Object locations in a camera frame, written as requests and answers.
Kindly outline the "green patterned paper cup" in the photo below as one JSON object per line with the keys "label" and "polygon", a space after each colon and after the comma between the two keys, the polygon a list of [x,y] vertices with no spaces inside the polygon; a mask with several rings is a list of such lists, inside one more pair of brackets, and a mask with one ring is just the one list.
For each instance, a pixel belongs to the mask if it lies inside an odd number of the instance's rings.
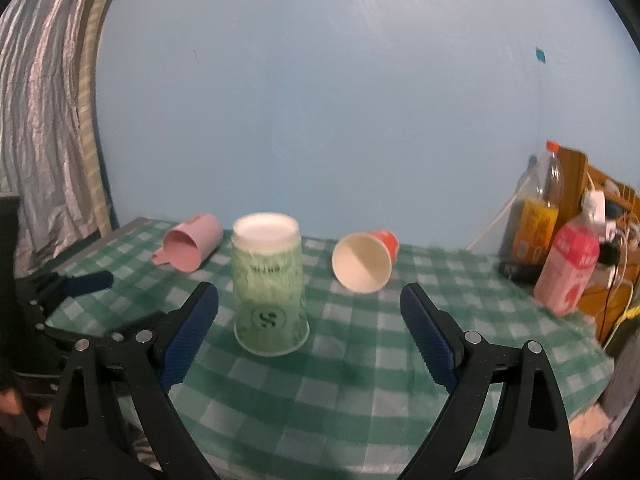
{"label": "green patterned paper cup", "polygon": [[299,349],[309,335],[302,237],[286,214],[258,212],[233,223],[234,334],[256,356]]}

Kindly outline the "wooden shelf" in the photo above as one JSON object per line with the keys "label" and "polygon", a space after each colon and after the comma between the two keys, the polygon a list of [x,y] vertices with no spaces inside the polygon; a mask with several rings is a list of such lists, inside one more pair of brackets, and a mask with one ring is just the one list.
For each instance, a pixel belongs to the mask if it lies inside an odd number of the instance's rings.
{"label": "wooden shelf", "polygon": [[600,260],[577,304],[577,309],[596,323],[597,340],[606,344],[639,291],[639,193],[591,165],[580,151],[562,146],[559,159],[564,188],[557,226],[564,226],[582,212],[582,196],[587,190],[601,190],[605,199],[626,210],[617,220],[615,237],[610,242],[603,239],[602,226]]}

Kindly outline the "orange juice bottle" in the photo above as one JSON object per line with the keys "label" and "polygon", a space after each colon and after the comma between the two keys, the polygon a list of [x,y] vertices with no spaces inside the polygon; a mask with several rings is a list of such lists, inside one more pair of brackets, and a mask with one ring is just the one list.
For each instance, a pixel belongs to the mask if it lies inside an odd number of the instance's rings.
{"label": "orange juice bottle", "polygon": [[559,218],[564,177],[560,146],[548,140],[546,150],[526,178],[515,202],[515,229],[508,259],[519,264],[541,264],[546,258]]}

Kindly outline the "pink plastic mug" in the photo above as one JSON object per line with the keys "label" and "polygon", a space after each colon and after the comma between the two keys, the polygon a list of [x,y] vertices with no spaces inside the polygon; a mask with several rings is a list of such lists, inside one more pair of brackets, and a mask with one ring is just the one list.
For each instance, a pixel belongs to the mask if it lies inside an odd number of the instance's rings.
{"label": "pink plastic mug", "polygon": [[156,266],[169,264],[174,269],[191,273],[217,249],[224,230],[212,214],[196,214],[168,230],[160,248],[152,253]]}

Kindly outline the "green white checkered tablecloth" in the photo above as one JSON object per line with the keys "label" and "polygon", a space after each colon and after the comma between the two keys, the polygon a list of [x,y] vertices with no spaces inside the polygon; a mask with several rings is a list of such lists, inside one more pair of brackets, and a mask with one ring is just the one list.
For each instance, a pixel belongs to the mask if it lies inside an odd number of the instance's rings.
{"label": "green white checkered tablecloth", "polygon": [[186,379],[170,390],[184,426],[222,476],[232,479],[393,479],[446,401],[399,311],[418,283],[464,330],[493,344],[538,341],[567,414],[589,408],[614,370],[583,315],[556,318],[472,252],[401,247],[390,282],[355,295],[334,278],[329,240],[305,238],[310,334],[280,358],[245,351],[233,333],[231,249],[222,244],[196,272],[156,266],[167,224],[148,220],[70,263],[68,274],[110,271],[114,284],[67,300],[50,324],[99,335],[180,307],[198,283],[214,284],[219,311]]}

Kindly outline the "pink drink bottle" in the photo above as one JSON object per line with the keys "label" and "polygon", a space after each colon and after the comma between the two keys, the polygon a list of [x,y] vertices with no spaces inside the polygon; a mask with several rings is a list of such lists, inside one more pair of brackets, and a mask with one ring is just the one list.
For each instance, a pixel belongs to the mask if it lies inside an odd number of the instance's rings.
{"label": "pink drink bottle", "polygon": [[574,312],[600,255],[599,232],[605,222],[605,195],[587,190],[582,212],[556,233],[534,298],[556,316]]}

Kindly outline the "orange white paper cup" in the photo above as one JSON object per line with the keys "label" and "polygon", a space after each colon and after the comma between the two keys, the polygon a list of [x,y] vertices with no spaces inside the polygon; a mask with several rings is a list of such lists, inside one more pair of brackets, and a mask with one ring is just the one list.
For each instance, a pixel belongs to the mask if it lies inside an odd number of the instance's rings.
{"label": "orange white paper cup", "polygon": [[349,234],[333,249],[333,273],[351,292],[378,292],[392,276],[399,248],[398,238],[389,230]]}

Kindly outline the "white power adapter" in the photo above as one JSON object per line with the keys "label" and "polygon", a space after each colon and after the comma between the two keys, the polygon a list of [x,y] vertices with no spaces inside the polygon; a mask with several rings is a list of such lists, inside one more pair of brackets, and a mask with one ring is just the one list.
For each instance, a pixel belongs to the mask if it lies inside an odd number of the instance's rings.
{"label": "white power adapter", "polygon": [[617,229],[617,220],[623,217],[626,210],[618,203],[609,200],[604,201],[605,222],[603,228],[603,239],[610,242],[615,237]]}

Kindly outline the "silver grey curtain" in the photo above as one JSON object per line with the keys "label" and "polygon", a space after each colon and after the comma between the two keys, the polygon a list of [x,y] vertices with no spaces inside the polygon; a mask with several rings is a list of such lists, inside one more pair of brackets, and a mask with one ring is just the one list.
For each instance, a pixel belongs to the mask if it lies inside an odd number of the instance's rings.
{"label": "silver grey curtain", "polygon": [[10,0],[1,14],[1,188],[20,198],[26,276],[112,230],[96,130],[96,58],[111,0]]}

